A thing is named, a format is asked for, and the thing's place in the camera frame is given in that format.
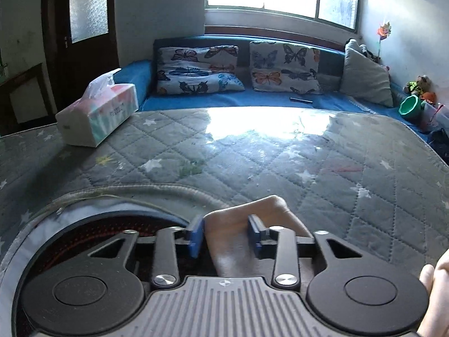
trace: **butterfly pattern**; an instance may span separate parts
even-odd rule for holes
[[[204,55],[204,58],[212,58],[215,55],[226,52],[230,55],[237,57],[239,55],[239,47],[236,46],[216,46],[216,47],[210,47],[210,49],[206,52]]]
[[[170,78],[167,77],[167,75],[165,75],[165,71],[160,70],[158,71],[158,81],[170,81]]]
[[[210,65],[209,69],[212,71],[212,73],[217,74],[219,72],[228,72],[228,73],[233,73],[235,70],[234,65],[221,65],[221,66],[216,66],[216,65]]]
[[[314,69],[310,69],[309,72],[293,72],[289,69],[283,69],[281,70],[283,74],[288,74],[288,77],[290,77],[292,80],[316,80],[317,79],[317,73]]]
[[[171,60],[188,60],[190,62],[198,62],[196,51],[193,49],[176,49]]]
[[[319,49],[316,49],[316,48],[312,48],[312,51],[313,51],[313,60],[315,62],[319,62],[320,61],[320,53],[321,53],[321,51]]]
[[[234,74],[219,74],[218,78],[219,91],[225,91],[230,82],[233,82],[239,87],[243,87],[243,83]]]
[[[205,94],[209,89],[207,81],[200,82],[198,85],[188,85],[185,82],[180,82],[179,88],[186,94]]]
[[[274,63],[276,61],[276,56],[278,55],[278,51],[274,50],[268,53],[268,56],[265,58],[259,52],[253,51],[251,54],[253,60],[254,68],[268,68],[271,69],[274,67]]]
[[[251,42],[252,44],[262,44],[262,43],[267,43],[267,44],[275,44],[275,41],[271,41],[271,40],[253,40]]]
[[[297,88],[294,88],[294,87],[290,87],[290,89],[291,89],[291,91],[293,91],[294,93],[300,94],[300,95],[302,95],[302,94],[308,94],[308,93],[311,93],[311,92],[316,91],[314,88],[312,88],[312,89],[310,89],[309,91],[306,91],[306,92],[302,92],[302,91],[300,91],[300,90],[298,90]]]
[[[271,85],[271,82],[277,85],[282,84],[280,72],[271,72],[269,74],[264,74],[262,72],[253,72],[252,76],[255,78],[255,81],[261,85],[264,85],[266,83]]]
[[[196,67],[176,67],[176,69],[174,71],[170,71],[169,74],[172,76],[187,76],[187,77],[209,76],[208,71]]]
[[[293,61],[299,62],[301,66],[306,65],[306,54],[307,54],[307,48],[300,48],[299,51],[296,53],[293,51],[293,49],[290,48],[288,44],[283,44],[284,52],[285,52],[285,63],[291,63]]]

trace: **gray pillow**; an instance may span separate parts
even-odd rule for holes
[[[347,47],[340,92],[388,108],[393,107],[390,80],[382,66]]]

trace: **round black disc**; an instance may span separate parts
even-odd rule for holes
[[[116,250],[117,256],[91,256],[90,250],[40,274],[26,285],[23,309],[31,324],[48,334],[85,336],[114,329],[131,318],[145,297],[139,278],[124,265],[133,240],[99,247],[99,253]]]
[[[428,294],[406,272],[363,258],[338,260],[309,284],[307,301],[327,323],[363,336],[395,335],[413,328],[427,310]]]

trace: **window frame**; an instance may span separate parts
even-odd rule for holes
[[[356,14],[355,14],[355,20],[354,20],[354,28],[348,28],[347,26],[344,25],[340,25],[340,24],[336,24],[334,22],[328,21],[328,20],[324,20],[324,19],[320,19],[318,17],[319,12],[320,12],[320,0],[317,0],[317,5],[316,5],[316,9],[315,9],[315,16],[314,17],[310,17],[310,16],[304,16],[304,15],[299,15],[299,14],[292,14],[290,12],[283,12],[283,11],[277,11],[277,10],[270,10],[270,9],[266,9],[264,7],[247,7],[247,6],[228,6],[228,5],[209,5],[209,0],[204,0],[204,6],[205,9],[211,9],[211,10],[217,10],[217,9],[231,9],[231,10],[249,10],[249,11],[260,11],[260,12],[269,12],[269,13],[274,13],[274,14],[280,14],[280,15],[287,15],[287,16],[293,16],[299,19],[305,19],[305,20],[309,20],[309,21],[315,21],[317,23],[323,23],[323,24],[327,24],[330,26],[334,26],[335,28],[340,28],[346,31],[349,31],[351,33],[357,33],[358,29],[359,29],[359,20],[360,20],[360,4],[361,1],[357,0],[357,5],[356,5]]]

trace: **metal bolt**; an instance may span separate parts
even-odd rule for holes
[[[173,285],[176,282],[176,277],[174,277],[173,275],[162,274],[162,275],[157,275],[153,279],[153,281],[155,284],[162,285],[162,286],[168,286],[168,285]]]
[[[280,274],[276,276],[275,281],[279,285],[289,286],[296,284],[298,282],[298,278],[292,274]]]

